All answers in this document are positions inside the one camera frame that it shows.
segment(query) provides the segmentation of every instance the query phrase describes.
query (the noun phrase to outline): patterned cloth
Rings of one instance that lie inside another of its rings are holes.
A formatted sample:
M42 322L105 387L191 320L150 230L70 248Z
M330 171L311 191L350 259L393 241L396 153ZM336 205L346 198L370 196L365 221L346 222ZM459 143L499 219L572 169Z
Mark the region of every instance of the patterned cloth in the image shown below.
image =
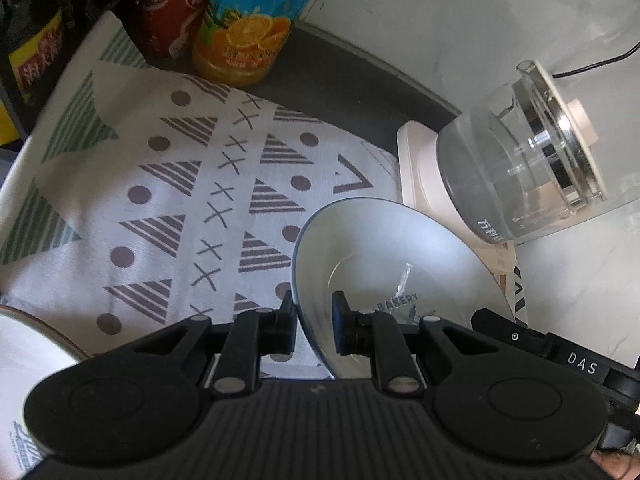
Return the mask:
M399 180L393 156L343 130L150 67L107 13L0 190L0 303L89 354L197 313L229 322L279 306L313 212L399 201ZM328 374L302 330L262 370Z

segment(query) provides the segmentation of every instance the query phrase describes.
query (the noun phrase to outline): power cord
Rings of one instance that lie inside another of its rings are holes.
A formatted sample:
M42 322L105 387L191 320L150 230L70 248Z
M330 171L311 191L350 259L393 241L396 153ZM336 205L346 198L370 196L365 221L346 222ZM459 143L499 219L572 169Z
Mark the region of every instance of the power cord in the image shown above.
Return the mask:
M553 74L552 77L554 79L562 79L563 77L569 77L572 75L581 74L583 72L588 72L589 70L593 70L594 68L600 68L601 66L610 65L612 63L622 61L623 59L626 59L627 57L631 56L633 53L637 52L638 50L640 50L640 41L638 41L638 43L636 43L633 47L627 50L624 54L610 57L609 59L604 59L602 61L599 61L597 63L592 63L587 66L581 66L580 68L575 68L574 70L568 70L567 72L560 72L557 74Z

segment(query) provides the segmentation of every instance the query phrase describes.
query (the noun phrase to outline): round joint cover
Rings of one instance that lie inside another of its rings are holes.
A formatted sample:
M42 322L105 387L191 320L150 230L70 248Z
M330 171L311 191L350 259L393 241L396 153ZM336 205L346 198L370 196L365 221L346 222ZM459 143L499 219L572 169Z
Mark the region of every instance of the round joint cover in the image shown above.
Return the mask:
M167 449L199 411L198 391L179 367L131 351L48 377L31 391L24 419L39 446L59 460L116 466Z
M555 462L590 449L607 423L596 386L541 358L504 352L466 356L437 387L433 408L444 428L508 462Z

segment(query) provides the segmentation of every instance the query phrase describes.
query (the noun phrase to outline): human hand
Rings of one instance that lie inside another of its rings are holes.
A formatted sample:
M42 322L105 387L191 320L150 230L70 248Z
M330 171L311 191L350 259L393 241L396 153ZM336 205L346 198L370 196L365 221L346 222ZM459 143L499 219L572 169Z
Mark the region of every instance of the human hand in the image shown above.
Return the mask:
M640 454L594 451L591 459L616 480L640 479Z

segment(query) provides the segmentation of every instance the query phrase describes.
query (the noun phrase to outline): orange juice bottle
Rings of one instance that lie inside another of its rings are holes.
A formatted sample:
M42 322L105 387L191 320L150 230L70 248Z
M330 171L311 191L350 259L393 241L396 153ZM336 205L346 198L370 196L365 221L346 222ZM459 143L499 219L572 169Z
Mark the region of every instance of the orange juice bottle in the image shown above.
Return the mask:
M209 0L193 46L201 76L231 86L262 79L308 0Z

